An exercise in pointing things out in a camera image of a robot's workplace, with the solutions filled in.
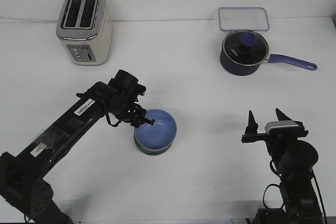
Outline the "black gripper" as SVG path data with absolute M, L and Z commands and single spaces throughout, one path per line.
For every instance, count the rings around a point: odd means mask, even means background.
M 147 123 L 153 125 L 155 119 L 145 118 L 146 110 L 140 105 L 134 103 L 129 108 L 126 109 L 124 113 L 119 116 L 122 122 L 130 123 L 133 127 L 140 127 L 142 124 Z
M 279 108 L 275 109 L 276 117 L 279 122 L 283 124 L 298 124 L 290 117 L 285 115 Z M 241 139 L 243 143 L 253 143 L 263 141 L 266 144 L 268 153 L 284 152 L 290 143 L 297 141 L 300 137 L 306 137 L 308 130 L 289 133 L 275 133 L 273 135 L 267 135 L 266 133 L 258 133 L 258 124 L 255 121 L 254 115 L 251 110 L 248 112 L 248 124 L 245 129 L 245 134 Z

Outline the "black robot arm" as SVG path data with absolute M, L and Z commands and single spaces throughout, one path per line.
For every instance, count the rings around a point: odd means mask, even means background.
M 146 87 L 132 74 L 119 70 L 109 83 L 95 83 L 79 100 L 40 133 L 17 156 L 1 155 L 1 196 L 35 223 L 72 223 L 53 201 L 54 192 L 44 181 L 45 175 L 62 159 L 82 136 L 102 117 L 110 123 L 112 114 L 118 121 L 133 127 L 154 120 L 137 104 Z
M 257 210 L 252 223 L 327 223 L 321 192 L 313 167 L 319 159 L 317 150 L 303 138 L 308 130 L 300 121 L 287 117 L 276 109 L 277 121 L 269 122 L 264 133 L 252 112 L 241 139 L 243 143 L 263 141 L 271 157 L 270 169 L 280 179 L 282 205 L 264 205 Z

